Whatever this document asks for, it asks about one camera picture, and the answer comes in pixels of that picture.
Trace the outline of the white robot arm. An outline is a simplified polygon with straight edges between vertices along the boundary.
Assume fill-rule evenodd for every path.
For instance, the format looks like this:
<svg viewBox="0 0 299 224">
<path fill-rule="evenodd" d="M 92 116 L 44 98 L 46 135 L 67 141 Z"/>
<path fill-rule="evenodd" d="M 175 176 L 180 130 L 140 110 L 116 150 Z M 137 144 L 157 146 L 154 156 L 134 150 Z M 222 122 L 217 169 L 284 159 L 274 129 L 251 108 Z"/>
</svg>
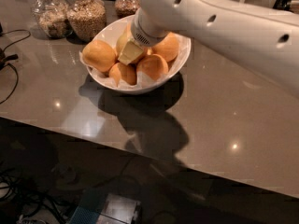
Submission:
<svg viewBox="0 0 299 224">
<path fill-rule="evenodd" d="M 232 0 L 140 0 L 121 50 L 128 64 L 173 32 L 299 94 L 299 18 Z"/>
</svg>

